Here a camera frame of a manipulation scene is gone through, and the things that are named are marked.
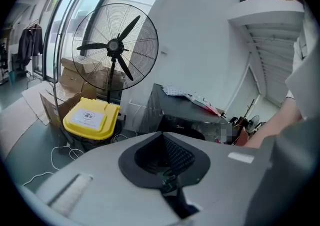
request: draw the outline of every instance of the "yellow bin lid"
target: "yellow bin lid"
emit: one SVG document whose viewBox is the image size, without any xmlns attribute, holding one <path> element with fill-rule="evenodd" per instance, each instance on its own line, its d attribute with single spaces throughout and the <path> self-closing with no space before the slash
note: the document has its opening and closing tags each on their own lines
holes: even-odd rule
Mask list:
<svg viewBox="0 0 320 226">
<path fill-rule="evenodd" d="M 92 140 L 104 140 L 114 133 L 120 106 L 82 97 L 64 117 L 65 129 Z"/>
</svg>

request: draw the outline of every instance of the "hanging jacket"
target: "hanging jacket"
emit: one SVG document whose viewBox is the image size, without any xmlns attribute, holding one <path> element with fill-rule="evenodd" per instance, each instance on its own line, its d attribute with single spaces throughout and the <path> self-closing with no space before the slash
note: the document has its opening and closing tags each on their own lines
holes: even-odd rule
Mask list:
<svg viewBox="0 0 320 226">
<path fill-rule="evenodd" d="M 32 56 L 43 54 L 44 45 L 42 39 L 42 28 L 38 24 L 22 31 L 19 40 L 18 61 L 23 66 L 29 64 Z"/>
</svg>

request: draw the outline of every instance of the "label on bin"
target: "label on bin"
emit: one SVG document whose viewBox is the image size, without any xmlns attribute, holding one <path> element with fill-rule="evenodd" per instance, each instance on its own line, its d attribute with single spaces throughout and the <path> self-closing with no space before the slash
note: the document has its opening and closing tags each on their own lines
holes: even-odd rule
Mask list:
<svg viewBox="0 0 320 226">
<path fill-rule="evenodd" d="M 78 112 L 73 115 L 70 122 L 87 128 L 99 130 L 103 119 L 104 114 L 102 113 L 79 109 Z"/>
</svg>

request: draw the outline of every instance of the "white label sticker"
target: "white label sticker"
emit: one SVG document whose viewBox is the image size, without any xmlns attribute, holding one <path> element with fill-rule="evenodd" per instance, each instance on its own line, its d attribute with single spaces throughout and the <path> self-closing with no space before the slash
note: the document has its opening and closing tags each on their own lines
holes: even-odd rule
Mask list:
<svg viewBox="0 0 320 226">
<path fill-rule="evenodd" d="M 242 154 L 242 153 L 238 153 L 238 152 L 231 152 L 231 153 L 229 153 L 228 157 L 230 159 L 238 160 L 238 161 L 245 162 L 248 164 L 251 164 L 252 161 L 254 161 L 254 156 Z"/>
<path fill-rule="evenodd" d="M 103 119 L 104 114 L 102 113 L 79 109 L 78 112 L 73 115 L 70 122 L 87 128 L 99 130 Z"/>
</svg>

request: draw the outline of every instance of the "gray machine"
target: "gray machine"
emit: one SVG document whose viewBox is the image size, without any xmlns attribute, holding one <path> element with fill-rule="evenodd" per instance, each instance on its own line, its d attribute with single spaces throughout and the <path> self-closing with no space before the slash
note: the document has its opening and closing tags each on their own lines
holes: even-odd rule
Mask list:
<svg viewBox="0 0 320 226">
<path fill-rule="evenodd" d="M 50 225 L 242 226 L 262 218 L 268 224 L 315 171 L 317 124 L 288 128 L 258 150 L 146 134 L 93 149 L 47 179 L 36 195 L 21 193 Z M 303 144 L 304 133 L 311 137 Z"/>
</svg>

